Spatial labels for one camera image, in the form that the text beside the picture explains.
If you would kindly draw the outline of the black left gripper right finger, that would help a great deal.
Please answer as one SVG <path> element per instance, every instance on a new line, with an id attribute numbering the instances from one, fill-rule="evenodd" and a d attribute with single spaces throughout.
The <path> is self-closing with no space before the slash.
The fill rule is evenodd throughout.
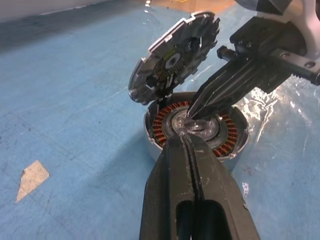
<path id="1" fill-rule="evenodd" d="M 261 240 L 232 174 L 202 138 L 183 141 L 194 191 L 191 240 Z"/>

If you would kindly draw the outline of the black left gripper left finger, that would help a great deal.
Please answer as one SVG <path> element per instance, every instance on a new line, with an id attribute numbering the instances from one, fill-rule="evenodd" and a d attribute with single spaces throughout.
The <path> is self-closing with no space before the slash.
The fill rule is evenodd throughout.
<path id="1" fill-rule="evenodd" d="M 170 137 L 144 189 L 139 240 L 200 240 L 200 137 Z"/>

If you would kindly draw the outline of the silver motor housing copper windings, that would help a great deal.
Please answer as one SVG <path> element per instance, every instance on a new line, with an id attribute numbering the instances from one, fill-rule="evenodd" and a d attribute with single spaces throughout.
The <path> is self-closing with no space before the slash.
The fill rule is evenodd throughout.
<path id="1" fill-rule="evenodd" d="M 203 138 L 217 159 L 232 171 L 249 140 L 249 124 L 237 107 L 193 120 L 187 114 L 194 92 L 177 92 L 153 101 L 144 115 L 144 129 L 150 156 L 157 160 L 166 140 L 181 133 Z"/>

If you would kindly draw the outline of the silver toothed gear disc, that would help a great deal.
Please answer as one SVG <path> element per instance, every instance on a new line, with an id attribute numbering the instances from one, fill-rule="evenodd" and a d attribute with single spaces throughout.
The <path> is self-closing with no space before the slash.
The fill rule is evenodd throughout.
<path id="1" fill-rule="evenodd" d="M 130 98 L 142 105 L 169 96 L 197 72 L 213 49 L 220 19 L 211 11 L 197 11 L 181 18 L 149 48 L 134 68 L 129 83 Z"/>

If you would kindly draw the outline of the blue plastic table sheet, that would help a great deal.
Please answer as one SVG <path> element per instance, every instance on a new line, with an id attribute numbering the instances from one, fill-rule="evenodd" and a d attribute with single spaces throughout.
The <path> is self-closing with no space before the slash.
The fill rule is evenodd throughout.
<path id="1" fill-rule="evenodd" d="M 137 240 L 154 160 L 128 83 L 148 47 L 211 10 L 219 45 L 254 13 L 234 0 L 112 0 L 0 23 L 0 240 Z M 263 240 L 320 240 L 320 86 L 291 77 L 237 103 L 233 175 Z"/>

